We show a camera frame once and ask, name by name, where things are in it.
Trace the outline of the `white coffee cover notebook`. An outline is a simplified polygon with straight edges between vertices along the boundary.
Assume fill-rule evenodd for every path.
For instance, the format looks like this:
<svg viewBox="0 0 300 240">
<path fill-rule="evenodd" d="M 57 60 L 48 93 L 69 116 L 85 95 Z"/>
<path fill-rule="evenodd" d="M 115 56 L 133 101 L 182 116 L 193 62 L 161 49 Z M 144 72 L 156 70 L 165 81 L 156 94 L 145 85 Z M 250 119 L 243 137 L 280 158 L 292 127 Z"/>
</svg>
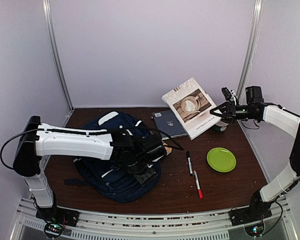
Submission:
<svg viewBox="0 0 300 240">
<path fill-rule="evenodd" d="M 220 117 L 210 114 L 210 110 L 217 105 L 193 77 L 164 94 L 161 99 L 191 140 L 221 121 Z"/>
</svg>

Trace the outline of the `navy blue backpack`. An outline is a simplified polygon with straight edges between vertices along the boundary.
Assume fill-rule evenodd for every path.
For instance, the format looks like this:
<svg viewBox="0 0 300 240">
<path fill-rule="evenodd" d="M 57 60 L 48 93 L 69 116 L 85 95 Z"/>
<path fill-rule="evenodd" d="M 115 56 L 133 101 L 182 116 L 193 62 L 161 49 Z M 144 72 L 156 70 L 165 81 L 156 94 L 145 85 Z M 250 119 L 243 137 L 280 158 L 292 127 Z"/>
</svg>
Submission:
<svg viewBox="0 0 300 240">
<path fill-rule="evenodd" d="M 131 135 L 140 137 L 153 134 L 142 120 L 138 120 L 121 111 L 110 111 L 99 116 L 84 125 L 83 129 L 94 131 L 107 130 L 110 132 L 110 136 L 112 132 L 119 130 L 127 130 Z M 117 203 L 129 203 L 149 192 L 159 181 L 161 176 L 160 161 L 165 157 L 153 165 L 152 168 L 156 170 L 157 177 L 145 186 L 141 186 L 133 175 L 123 169 L 117 168 L 110 161 L 110 158 L 105 160 L 87 156 L 73 157 L 74 166 L 83 177 L 83 180 L 70 178 L 64 180 L 64 184 L 92 186 L 100 194 Z"/>
</svg>

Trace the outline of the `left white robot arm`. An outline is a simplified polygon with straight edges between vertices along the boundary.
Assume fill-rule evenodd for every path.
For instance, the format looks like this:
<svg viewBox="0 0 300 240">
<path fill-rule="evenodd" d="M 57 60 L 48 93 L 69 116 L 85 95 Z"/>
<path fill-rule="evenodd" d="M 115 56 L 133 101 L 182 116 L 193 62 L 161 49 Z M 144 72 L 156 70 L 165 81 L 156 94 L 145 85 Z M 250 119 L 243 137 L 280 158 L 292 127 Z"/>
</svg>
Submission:
<svg viewBox="0 0 300 240">
<path fill-rule="evenodd" d="M 159 181 L 167 150 L 143 121 L 120 111 L 97 117 L 81 129 L 42 123 L 32 116 L 18 143 L 13 169 L 21 175 L 42 213 L 51 222 L 62 218 L 54 205 L 40 160 L 70 156 L 83 185 L 117 203 L 129 203 L 149 192 Z"/>
</svg>

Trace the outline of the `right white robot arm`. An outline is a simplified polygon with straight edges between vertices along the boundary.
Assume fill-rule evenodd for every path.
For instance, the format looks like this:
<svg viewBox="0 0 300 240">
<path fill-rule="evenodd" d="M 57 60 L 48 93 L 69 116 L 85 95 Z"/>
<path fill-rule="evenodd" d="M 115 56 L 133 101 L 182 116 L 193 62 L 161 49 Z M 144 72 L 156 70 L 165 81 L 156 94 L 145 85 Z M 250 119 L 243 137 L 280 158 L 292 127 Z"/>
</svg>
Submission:
<svg viewBox="0 0 300 240">
<path fill-rule="evenodd" d="M 236 120 L 265 122 L 277 127 L 294 139 L 287 166 L 270 183 L 258 191 L 256 195 L 260 201 L 255 202 L 246 210 L 248 219 L 256 221 L 266 212 L 263 203 L 273 202 L 300 179 L 300 115 L 279 104 L 265 102 L 260 86 L 245 88 L 246 105 L 240 105 L 237 102 L 235 92 L 227 87 L 223 87 L 221 91 L 225 97 L 225 102 L 212 108 L 209 111 L 210 114 L 220 117 L 228 123 L 233 123 Z"/>
</svg>

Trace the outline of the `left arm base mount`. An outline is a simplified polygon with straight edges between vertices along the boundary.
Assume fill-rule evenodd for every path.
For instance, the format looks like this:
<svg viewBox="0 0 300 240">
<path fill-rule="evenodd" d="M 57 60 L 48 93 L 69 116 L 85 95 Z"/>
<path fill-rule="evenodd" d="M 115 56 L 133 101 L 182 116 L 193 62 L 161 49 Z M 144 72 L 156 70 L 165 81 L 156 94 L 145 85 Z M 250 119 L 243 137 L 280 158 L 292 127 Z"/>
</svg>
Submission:
<svg viewBox="0 0 300 240">
<path fill-rule="evenodd" d="M 59 238 L 67 229 L 67 227 L 76 227 L 79 219 L 79 212 L 61 208 L 53 204 L 52 207 L 39 207 L 34 201 L 33 206 L 36 209 L 36 217 L 45 222 L 43 233 L 49 239 Z"/>
</svg>

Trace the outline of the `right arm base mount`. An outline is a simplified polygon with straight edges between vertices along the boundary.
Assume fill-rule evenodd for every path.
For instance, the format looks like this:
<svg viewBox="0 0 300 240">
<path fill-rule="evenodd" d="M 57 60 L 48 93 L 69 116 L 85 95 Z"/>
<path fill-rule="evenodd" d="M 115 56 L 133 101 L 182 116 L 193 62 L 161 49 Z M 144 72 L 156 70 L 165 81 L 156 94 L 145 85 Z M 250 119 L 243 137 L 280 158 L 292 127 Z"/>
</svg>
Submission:
<svg viewBox="0 0 300 240">
<path fill-rule="evenodd" d="M 270 210 L 274 201 L 264 202 L 260 196 L 253 196 L 247 207 L 233 207 L 229 212 L 232 226 L 246 225 L 245 233 L 253 238 L 261 237 L 266 232 L 264 219 L 271 217 Z"/>
</svg>

